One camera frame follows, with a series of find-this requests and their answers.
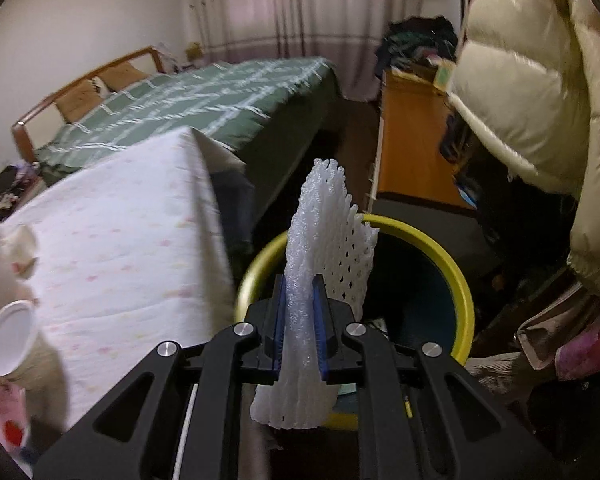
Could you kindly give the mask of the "white paper cup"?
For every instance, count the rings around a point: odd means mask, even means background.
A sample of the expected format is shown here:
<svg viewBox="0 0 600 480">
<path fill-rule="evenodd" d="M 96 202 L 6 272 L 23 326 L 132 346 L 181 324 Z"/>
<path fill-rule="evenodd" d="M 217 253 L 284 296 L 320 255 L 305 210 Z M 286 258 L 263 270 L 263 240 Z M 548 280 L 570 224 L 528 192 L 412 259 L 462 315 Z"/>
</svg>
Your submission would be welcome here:
<svg viewBox="0 0 600 480">
<path fill-rule="evenodd" d="M 26 390 L 47 386 L 57 370 L 55 350 L 44 336 L 35 306 L 18 300 L 0 310 L 0 378 Z"/>
</svg>

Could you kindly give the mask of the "yellow rimmed trash bin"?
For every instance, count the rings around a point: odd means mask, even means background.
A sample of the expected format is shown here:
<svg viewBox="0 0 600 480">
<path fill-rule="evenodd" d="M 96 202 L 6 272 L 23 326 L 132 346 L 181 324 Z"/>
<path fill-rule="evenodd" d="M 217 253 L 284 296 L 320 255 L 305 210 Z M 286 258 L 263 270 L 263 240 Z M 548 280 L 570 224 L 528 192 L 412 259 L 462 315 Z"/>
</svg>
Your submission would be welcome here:
<svg viewBox="0 0 600 480">
<path fill-rule="evenodd" d="M 386 323 L 389 339 L 407 347 L 435 342 L 460 364 L 474 339 L 474 303 L 464 274 L 449 253 L 419 229 L 391 218 L 366 214 L 379 230 L 366 285 L 363 320 Z M 254 255 L 239 283 L 235 318 L 272 292 L 284 270 L 286 226 L 262 219 L 254 229 Z"/>
</svg>

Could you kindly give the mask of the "pink fleece garment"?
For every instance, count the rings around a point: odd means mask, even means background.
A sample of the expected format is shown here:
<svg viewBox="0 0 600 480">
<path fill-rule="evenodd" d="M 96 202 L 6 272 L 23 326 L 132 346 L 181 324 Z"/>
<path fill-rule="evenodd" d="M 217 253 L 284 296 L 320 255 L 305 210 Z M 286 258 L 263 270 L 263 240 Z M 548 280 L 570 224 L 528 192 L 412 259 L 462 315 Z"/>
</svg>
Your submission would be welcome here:
<svg viewBox="0 0 600 480">
<path fill-rule="evenodd" d="M 600 372 L 600 316 L 556 351 L 555 368 L 560 380 L 576 380 Z"/>
</svg>

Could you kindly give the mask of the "white dotted table cloth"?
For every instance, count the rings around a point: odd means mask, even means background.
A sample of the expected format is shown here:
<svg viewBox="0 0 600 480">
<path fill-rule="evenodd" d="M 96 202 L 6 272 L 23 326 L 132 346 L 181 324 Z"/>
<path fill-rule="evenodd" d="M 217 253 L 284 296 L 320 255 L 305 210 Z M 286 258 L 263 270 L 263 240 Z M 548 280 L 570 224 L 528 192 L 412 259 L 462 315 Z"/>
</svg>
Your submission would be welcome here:
<svg viewBox="0 0 600 480">
<path fill-rule="evenodd" d="M 234 288 L 211 178 L 240 161 L 190 127 L 62 179 L 0 222 L 0 309 L 32 304 L 30 412 L 73 426 L 157 344 L 209 340 Z"/>
</svg>

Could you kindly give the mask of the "wooden low cabinet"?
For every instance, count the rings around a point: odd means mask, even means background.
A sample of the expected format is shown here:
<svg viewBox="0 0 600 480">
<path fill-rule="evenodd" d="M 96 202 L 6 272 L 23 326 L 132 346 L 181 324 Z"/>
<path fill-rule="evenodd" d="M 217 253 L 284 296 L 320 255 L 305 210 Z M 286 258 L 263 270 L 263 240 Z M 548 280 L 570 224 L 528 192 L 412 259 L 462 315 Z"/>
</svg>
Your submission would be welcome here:
<svg viewBox="0 0 600 480">
<path fill-rule="evenodd" d="M 385 71 L 371 204 L 391 200 L 475 214 L 475 208 L 460 197 L 452 166 L 439 152 L 450 111 L 445 94 L 431 82 Z"/>
</svg>

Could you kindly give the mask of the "clothes pile on nightstand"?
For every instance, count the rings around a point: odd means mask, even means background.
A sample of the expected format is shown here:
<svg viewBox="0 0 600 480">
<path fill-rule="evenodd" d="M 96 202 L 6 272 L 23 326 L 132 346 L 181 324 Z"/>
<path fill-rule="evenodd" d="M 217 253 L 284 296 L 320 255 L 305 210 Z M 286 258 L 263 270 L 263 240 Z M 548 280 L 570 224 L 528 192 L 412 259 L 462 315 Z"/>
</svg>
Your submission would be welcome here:
<svg viewBox="0 0 600 480">
<path fill-rule="evenodd" d="M 20 160 L 1 169 L 0 221 L 8 218 L 40 181 L 41 169 L 37 162 Z"/>
</svg>

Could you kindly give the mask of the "wooden headboard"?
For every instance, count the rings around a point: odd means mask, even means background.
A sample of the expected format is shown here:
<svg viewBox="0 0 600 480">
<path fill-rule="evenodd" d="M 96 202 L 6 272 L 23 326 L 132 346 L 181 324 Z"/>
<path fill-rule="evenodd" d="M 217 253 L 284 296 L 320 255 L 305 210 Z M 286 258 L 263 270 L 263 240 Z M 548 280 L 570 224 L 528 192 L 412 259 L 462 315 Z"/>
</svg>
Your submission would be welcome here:
<svg viewBox="0 0 600 480">
<path fill-rule="evenodd" d="M 79 76 L 78 79 L 69 82 L 65 87 L 46 96 L 12 125 L 12 128 L 10 128 L 12 140 L 14 140 L 19 156 L 27 162 L 35 162 L 35 151 L 53 141 L 58 131 L 67 123 L 64 115 L 61 114 L 56 105 L 59 98 L 78 86 L 82 81 L 98 77 L 104 70 L 109 70 L 111 67 L 126 62 L 148 74 L 164 73 L 160 52 L 154 47 L 146 47 L 123 55 L 121 58 L 116 58 L 83 76 Z"/>
</svg>

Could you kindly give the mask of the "brown pillow left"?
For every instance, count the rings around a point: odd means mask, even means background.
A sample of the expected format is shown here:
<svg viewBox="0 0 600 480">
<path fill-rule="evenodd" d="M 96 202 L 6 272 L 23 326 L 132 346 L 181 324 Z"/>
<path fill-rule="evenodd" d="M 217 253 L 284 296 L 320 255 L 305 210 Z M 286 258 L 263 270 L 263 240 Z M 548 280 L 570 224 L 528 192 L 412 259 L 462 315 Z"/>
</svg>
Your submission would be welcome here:
<svg viewBox="0 0 600 480">
<path fill-rule="evenodd" d="M 62 96 L 58 96 L 55 104 L 65 121 L 73 124 L 102 104 L 102 97 L 94 81 L 83 79 Z"/>
</svg>

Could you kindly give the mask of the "brown pillow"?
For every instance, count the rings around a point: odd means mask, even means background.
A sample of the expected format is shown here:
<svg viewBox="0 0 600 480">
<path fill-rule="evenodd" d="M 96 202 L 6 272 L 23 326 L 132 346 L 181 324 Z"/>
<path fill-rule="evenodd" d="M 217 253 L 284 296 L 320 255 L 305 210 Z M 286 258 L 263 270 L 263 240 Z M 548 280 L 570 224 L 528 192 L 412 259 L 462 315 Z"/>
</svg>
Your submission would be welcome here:
<svg viewBox="0 0 600 480">
<path fill-rule="evenodd" d="M 62 96 L 58 96 L 55 104 L 65 121 L 73 124 L 102 104 L 102 97 L 94 81 L 83 79 Z"/>
<path fill-rule="evenodd" d="M 110 66 L 99 73 L 99 78 L 111 91 L 118 92 L 137 81 L 148 78 L 148 73 L 139 70 L 129 62 Z"/>
</svg>

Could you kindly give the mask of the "small green box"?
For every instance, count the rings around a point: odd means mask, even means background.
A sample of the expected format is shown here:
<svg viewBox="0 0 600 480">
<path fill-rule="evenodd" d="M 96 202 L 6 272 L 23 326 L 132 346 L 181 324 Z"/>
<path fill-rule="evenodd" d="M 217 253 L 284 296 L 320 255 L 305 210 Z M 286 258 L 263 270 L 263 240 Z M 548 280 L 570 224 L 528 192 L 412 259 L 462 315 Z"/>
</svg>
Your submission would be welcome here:
<svg viewBox="0 0 600 480">
<path fill-rule="evenodd" d="M 434 80 L 432 81 L 434 88 L 443 93 L 448 92 L 449 84 L 455 67 L 456 64 L 454 62 L 442 58 L 437 65 L 437 70 L 434 74 Z"/>
</svg>

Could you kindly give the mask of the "green plaid bed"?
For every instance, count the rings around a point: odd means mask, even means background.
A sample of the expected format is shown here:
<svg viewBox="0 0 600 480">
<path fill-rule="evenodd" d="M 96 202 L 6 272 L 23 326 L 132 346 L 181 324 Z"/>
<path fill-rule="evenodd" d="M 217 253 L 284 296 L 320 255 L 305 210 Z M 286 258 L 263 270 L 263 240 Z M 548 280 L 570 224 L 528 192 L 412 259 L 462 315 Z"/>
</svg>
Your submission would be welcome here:
<svg viewBox="0 0 600 480">
<path fill-rule="evenodd" d="M 326 58 L 219 62 L 156 73 L 111 93 L 34 154 L 59 180 L 172 128 L 193 127 L 245 164 L 256 189 L 254 212 L 262 216 L 340 102 Z"/>
</svg>

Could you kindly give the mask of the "brown pillow right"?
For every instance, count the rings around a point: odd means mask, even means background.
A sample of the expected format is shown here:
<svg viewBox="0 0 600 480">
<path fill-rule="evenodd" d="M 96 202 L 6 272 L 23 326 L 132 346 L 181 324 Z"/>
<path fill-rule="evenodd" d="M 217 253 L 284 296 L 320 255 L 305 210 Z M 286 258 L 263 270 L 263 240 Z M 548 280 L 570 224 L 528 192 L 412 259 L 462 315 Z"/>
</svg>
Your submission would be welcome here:
<svg viewBox="0 0 600 480">
<path fill-rule="evenodd" d="M 148 73 L 139 70 L 129 62 L 110 66 L 99 73 L 99 78 L 111 91 L 118 92 L 137 81 L 148 78 Z"/>
</svg>

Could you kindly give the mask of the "cream puffer jacket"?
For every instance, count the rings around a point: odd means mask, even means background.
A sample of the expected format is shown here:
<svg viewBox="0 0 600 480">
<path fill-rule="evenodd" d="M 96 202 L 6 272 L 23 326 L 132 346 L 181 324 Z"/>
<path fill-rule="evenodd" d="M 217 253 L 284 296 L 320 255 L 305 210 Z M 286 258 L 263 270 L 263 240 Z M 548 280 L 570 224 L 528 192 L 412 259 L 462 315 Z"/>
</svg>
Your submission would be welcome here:
<svg viewBox="0 0 600 480">
<path fill-rule="evenodd" d="M 592 0 L 469 0 L 449 98 L 513 174 L 578 202 L 567 262 L 600 296 L 600 12 Z"/>
</svg>

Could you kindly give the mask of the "pile of dark clothes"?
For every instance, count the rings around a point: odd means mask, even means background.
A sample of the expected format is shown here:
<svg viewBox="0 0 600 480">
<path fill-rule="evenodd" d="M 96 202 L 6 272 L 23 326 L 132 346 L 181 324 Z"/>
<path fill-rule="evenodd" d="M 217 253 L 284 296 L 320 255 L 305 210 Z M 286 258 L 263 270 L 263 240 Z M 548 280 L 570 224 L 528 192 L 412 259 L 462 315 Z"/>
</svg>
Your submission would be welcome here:
<svg viewBox="0 0 600 480">
<path fill-rule="evenodd" d="M 391 67 L 405 72 L 430 54 L 455 62 L 457 45 L 454 27 L 442 15 L 411 16 L 405 21 L 390 23 L 375 51 L 374 75 L 381 79 L 384 71 Z"/>
</svg>

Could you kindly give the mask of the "pink striped curtain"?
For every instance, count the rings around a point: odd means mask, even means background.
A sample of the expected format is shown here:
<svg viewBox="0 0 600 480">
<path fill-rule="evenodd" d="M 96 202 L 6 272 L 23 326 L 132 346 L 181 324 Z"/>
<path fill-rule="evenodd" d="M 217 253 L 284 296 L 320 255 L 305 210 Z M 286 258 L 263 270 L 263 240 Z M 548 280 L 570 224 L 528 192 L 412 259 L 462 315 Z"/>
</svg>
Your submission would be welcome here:
<svg viewBox="0 0 600 480">
<path fill-rule="evenodd" d="M 422 0 L 183 0 L 187 39 L 204 61 L 322 56 L 349 100 L 379 89 L 375 52 L 390 24 L 422 10 Z"/>
</svg>

